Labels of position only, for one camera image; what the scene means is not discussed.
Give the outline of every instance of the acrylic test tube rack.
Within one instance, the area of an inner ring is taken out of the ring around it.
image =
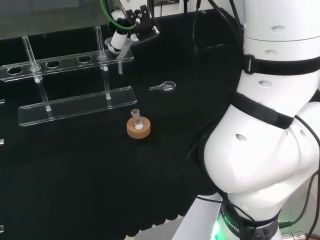
[[[0,80],[10,82],[33,77],[38,86],[42,102],[19,107],[18,122],[20,126],[35,125],[84,115],[127,106],[137,102],[136,95],[131,86],[110,89],[108,78],[109,64],[117,63],[119,74],[123,74],[122,62],[134,59],[130,50],[131,40],[127,39],[119,56],[114,57],[109,55],[109,52],[104,49],[100,26],[95,27],[95,33],[98,51],[41,60],[35,59],[28,37],[22,37],[29,61],[1,66]],[[48,100],[43,85],[43,76],[92,67],[100,67],[104,91],[58,100]]]

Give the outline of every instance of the black cloth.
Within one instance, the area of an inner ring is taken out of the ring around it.
[[[197,23],[201,47],[233,44],[215,11]],[[0,82],[0,224],[6,240],[122,240],[165,219],[184,216],[188,194],[213,194],[211,181],[190,159],[192,136],[223,109],[241,74],[235,47],[194,55],[193,14],[158,19],[158,39],[132,47],[134,60],[109,66],[112,89],[132,86],[136,105],[21,127],[18,107],[41,102],[32,78]],[[103,37],[110,36],[106,26]],[[93,28],[30,36],[36,59],[97,50]],[[0,65],[27,61],[21,38],[0,41]],[[173,92],[149,87],[173,81]],[[45,75],[49,100],[104,89],[98,67]],[[130,111],[151,121],[151,134],[126,133]]]

